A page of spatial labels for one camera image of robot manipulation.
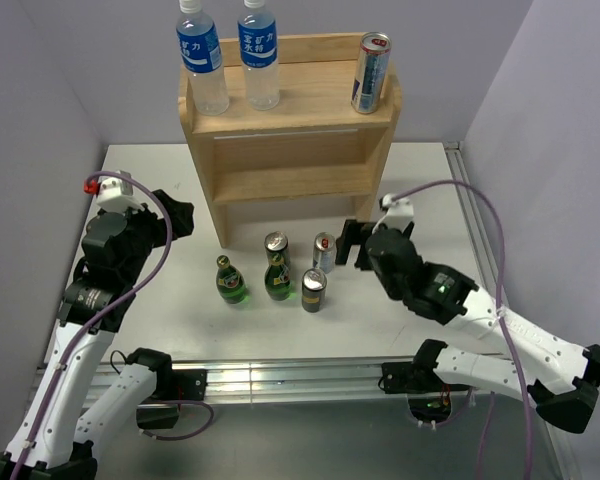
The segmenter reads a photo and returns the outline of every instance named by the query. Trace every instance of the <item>water bottle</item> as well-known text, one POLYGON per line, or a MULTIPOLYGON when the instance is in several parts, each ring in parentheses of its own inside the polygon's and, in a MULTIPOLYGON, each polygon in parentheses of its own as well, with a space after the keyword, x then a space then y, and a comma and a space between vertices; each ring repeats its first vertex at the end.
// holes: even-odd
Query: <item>water bottle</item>
POLYGON ((246 10, 238 20, 247 100, 256 110, 273 108, 280 100, 276 19, 265 3, 244 0, 246 10))
POLYGON ((229 107, 222 52, 216 26, 200 0, 180 0, 180 53, 193 88, 193 101, 204 115, 220 115, 229 107))

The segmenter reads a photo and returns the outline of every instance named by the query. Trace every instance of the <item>white plastic casing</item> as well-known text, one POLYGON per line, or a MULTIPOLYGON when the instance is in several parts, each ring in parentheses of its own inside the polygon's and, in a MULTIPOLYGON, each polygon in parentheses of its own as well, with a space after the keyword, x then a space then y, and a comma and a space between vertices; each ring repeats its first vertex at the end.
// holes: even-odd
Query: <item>white plastic casing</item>
POLYGON ((105 177, 100 183, 96 204, 107 212, 125 213, 129 208, 142 210, 142 204, 133 196, 133 186, 118 178, 105 177))
MULTIPOLYGON (((56 329, 49 366, 18 433, 7 446, 6 451, 11 453, 14 461, 19 458, 23 450, 33 419, 40 408, 42 397, 47 391, 60 356, 80 328, 81 325, 68 323, 56 329)), ((99 331, 95 335, 87 334, 80 339, 67 361, 66 370, 62 372, 25 465, 33 467, 37 462, 45 462, 47 468, 53 468, 69 461, 73 450, 75 425, 80 417, 84 399, 100 359, 113 342, 113 337, 112 332, 99 331)))
MULTIPOLYGON (((510 355, 491 295, 479 287, 478 291, 469 293, 463 305, 466 315, 457 316, 445 328, 467 333, 496 351, 510 355)), ((583 355, 584 347, 546 332, 509 309, 505 310, 505 322, 530 379, 537 378, 554 395, 575 390, 573 378, 582 378, 588 364, 583 355)))
POLYGON ((156 373, 144 365, 125 365, 111 387, 80 417, 74 441, 91 440, 91 453, 99 462, 122 425, 153 394, 156 382, 156 373))
POLYGON ((404 230, 413 221, 413 204, 409 198, 401 198, 393 200, 393 194, 389 193, 382 197, 380 202, 383 210, 386 210, 384 216, 378 220, 373 228, 374 233, 380 225, 385 225, 387 228, 395 228, 404 232, 404 230))
MULTIPOLYGON (((522 400, 516 367, 510 360, 477 355, 449 346, 442 349, 436 362, 438 366, 433 369, 434 373, 449 385, 472 385, 522 400)), ((536 379, 525 370, 525 380, 533 384, 536 379)))

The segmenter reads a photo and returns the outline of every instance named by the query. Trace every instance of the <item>robotic arm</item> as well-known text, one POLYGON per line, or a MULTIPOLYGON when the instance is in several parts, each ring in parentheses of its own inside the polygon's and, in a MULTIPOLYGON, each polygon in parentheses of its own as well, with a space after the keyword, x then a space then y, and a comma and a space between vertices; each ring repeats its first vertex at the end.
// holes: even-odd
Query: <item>robotic arm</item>
MULTIPOLYGON (((337 264, 352 245, 361 245, 355 266, 374 270, 387 295, 445 328, 463 331, 507 355, 494 299, 472 279, 448 265, 426 262, 410 240, 413 207, 409 199, 381 200, 384 217, 376 224, 348 220, 338 239, 337 264)), ((572 433, 584 432, 600 386, 600 346, 566 342, 506 310, 505 322, 527 379, 526 392, 547 422, 572 433)), ((427 340, 413 362, 385 377, 387 393, 414 385, 439 390, 443 384, 469 384, 521 399, 512 362, 461 351, 427 340)))
MULTIPOLYGON (((130 178, 124 172, 118 172, 130 178)), ((166 224, 133 196, 131 184, 105 178, 85 185, 101 207, 86 227, 84 256, 66 289, 49 365, 40 388, 16 436, 0 453, 0 480, 8 479, 23 450, 18 479, 64 480, 95 478, 100 455, 137 406, 150 396, 164 398, 171 382, 171 357, 148 349, 131 354, 118 380, 81 416, 82 405, 102 356, 119 331, 135 296, 114 308, 94 325, 60 363, 70 342, 94 315, 133 288, 154 248, 166 241, 166 224), (57 370, 62 370, 55 393, 45 398, 57 370), (29 441, 39 411, 46 409, 40 428, 29 441)), ((173 240, 193 232, 193 205, 171 199, 162 190, 153 194, 165 206, 172 223, 173 240)))

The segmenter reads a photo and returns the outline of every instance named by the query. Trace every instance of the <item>can label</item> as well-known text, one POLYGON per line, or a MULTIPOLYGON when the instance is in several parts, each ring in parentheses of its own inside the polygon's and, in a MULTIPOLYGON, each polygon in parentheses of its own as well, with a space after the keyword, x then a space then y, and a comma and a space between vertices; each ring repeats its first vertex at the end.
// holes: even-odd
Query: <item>can label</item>
POLYGON ((313 268, 319 268, 324 273, 329 273, 333 270, 335 261, 334 252, 320 252, 313 257, 313 268))
POLYGON ((231 273, 224 278, 218 279, 218 285, 227 288, 236 288, 240 284, 240 274, 237 272, 231 273))
POLYGON ((320 302, 320 295, 318 295, 317 297, 314 297, 314 298, 305 297, 303 295, 302 296, 302 301, 305 302, 305 303, 319 303, 320 302))
POLYGON ((274 285, 280 285, 281 283, 287 283, 289 281, 289 268, 283 263, 282 272, 276 278, 273 279, 274 285))
POLYGON ((369 53, 360 49, 358 69, 351 94, 351 104, 358 112, 372 113, 377 109, 388 68, 389 50, 369 53))
POLYGON ((265 28, 247 28, 238 24, 240 56, 251 68, 264 68, 278 58, 278 36, 276 22, 265 28))
POLYGON ((213 72, 222 65, 222 51, 215 24, 201 35, 178 32, 180 53, 187 70, 195 73, 213 72))

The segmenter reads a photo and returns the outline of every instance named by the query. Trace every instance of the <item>gray wall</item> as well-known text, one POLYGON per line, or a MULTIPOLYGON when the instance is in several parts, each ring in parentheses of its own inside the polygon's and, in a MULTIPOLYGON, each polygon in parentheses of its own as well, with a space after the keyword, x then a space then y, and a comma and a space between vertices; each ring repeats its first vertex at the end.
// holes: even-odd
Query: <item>gray wall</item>
POLYGON ((16 0, 0 0, 0 451, 40 361, 100 141, 16 0))
MULTIPOLYGON (((107 143, 181 143, 177 0, 20 0, 107 143)), ((236 36, 241 0, 206 0, 236 36)), ((531 0, 270 0, 281 34, 381 30, 404 87, 400 140, 464 138, 531 0)))
MULTIPOLYGON (((465 158, 503 217, 513 307, 600 343, 600 0, 534 1, 465 158)), ((600 399, 573 444, 584 478, 600 480, 600 399)))

